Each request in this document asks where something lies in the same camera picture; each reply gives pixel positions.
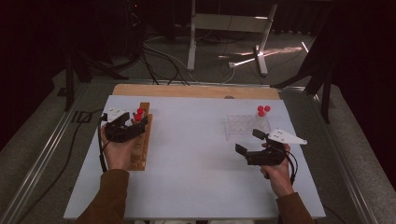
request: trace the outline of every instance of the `wooden board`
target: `wooden board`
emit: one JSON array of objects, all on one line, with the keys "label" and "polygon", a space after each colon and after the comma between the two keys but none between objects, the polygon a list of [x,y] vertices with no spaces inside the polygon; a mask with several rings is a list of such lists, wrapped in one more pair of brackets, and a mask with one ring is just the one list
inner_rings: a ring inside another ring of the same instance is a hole
[{"label": "wooden board", "polygon": [[147,165],[152,114],[149,113],[149,103],[140,103],[139,108],[145,110],[145,117],[148,117],[148,124],[146,126],[146,132],[140,134],[139,139],[132,149],[131,164],[128,167],[129,171],[144,171]]},{"label": "wooden board", "polygon": [[165,86],[119,84],[113,95],[170,96],[196,98],[230,98],[279,100],[276,89],[269,87],[213,87],[213,86]]}]

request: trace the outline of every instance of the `transparent container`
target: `transparent container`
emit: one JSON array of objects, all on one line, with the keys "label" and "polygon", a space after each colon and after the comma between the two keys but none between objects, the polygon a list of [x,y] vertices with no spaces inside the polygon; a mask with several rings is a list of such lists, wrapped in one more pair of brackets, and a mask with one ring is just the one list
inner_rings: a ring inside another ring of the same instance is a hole
[{"label": "transparent container", "polygon": [[226,139],[228,141],[230,138],[240,139],[251,137],[253,129],[258,129],[264,133],[271,132],[271,126],[267,116],[228,115],[225,123]]}]

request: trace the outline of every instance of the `human hand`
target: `human hand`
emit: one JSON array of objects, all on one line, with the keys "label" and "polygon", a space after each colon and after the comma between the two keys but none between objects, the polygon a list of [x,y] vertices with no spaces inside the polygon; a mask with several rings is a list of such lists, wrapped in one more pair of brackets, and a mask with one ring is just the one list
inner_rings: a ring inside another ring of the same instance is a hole
[{"label": "human hand", "polygon": [[[287,153],[290,152],[290,146],[284,144]],[[294,192],[290,182],[289,161],[285,158],[279,165],[262,166],[261,172],[264,176],[270,176],[271,188],[274,194],[280,198]]]},{"label": "human hand", "polygon": [[131,153],[139,136],[123,143],[109,142],[105,133],[106,125],[101,128],[101,138],[103,146],[105,147],[105,157],[107,161],[108,170],[122,169],[128,170],[131,163]]}]

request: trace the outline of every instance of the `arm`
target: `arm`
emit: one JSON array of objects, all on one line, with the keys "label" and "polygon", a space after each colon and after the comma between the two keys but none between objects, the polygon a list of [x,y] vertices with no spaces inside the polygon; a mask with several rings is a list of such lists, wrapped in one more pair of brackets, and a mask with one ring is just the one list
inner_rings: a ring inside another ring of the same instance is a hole
[{"label": "arm", "polygon": [[[289,145],[285,145],[286,151],[290,151]],[[269,176],[271,188],[277,196],[276,203],[283,224],[311,224],[315,223],[306,210],[300,195],[294,192],[290,182],[289,162],[283,160],[277,166],[262,166],[262,174]]]},{"label": "arm", "polygon": [[276,203],[283,224],[315,223],[297,192],[276,199]]},{"label": "arm", "polygon": [[108,143],[104,127],[101,137],[106,146],[108,171],[102,174],[99,191],[76,223],[123,223],[129,179],[127,169],[137,138],[124,143]]},{"label": "arm", "polygon": [[102,174],[99,191],[76,223],[123,223],[128,179],[120,169]]}]

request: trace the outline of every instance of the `brown sleeve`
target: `brown sleeve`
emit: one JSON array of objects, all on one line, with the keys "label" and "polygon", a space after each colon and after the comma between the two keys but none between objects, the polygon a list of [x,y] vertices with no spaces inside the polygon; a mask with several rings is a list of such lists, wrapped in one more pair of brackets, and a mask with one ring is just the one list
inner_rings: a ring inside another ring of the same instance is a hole
[{"label": "brown sleeve", "polygon": [[99,191],[76,223],[123,223],[128,179],[124,170],[102,174]]},{"label": "brown sleeve", "polygon": [[315,224],[297,192],[276,199],[276,203],[283,224]]}]

